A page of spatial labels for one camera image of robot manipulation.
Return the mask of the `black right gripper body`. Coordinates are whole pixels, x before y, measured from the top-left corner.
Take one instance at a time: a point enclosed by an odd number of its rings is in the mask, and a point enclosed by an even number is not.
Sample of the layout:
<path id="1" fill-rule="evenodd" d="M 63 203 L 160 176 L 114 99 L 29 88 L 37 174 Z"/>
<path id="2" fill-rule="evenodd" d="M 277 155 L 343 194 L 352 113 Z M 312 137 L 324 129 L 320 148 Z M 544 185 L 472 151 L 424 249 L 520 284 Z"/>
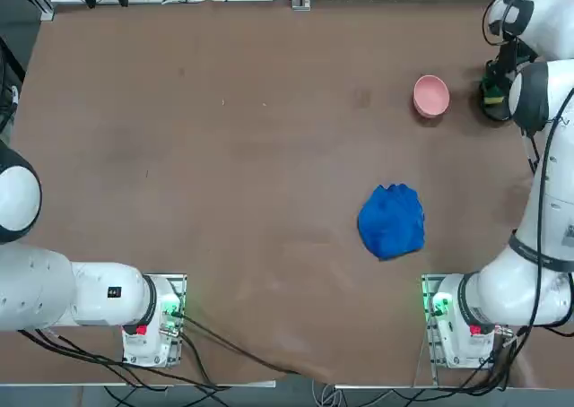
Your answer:
<path id="1" fill-rule="evenodd" d="M 509 74 L 516 71 L 519 65 L 533 63 L 537 54 L 521 40 L 511 40 L 499 47 L 498 55 L 487 62 L 489 74 Z"/>

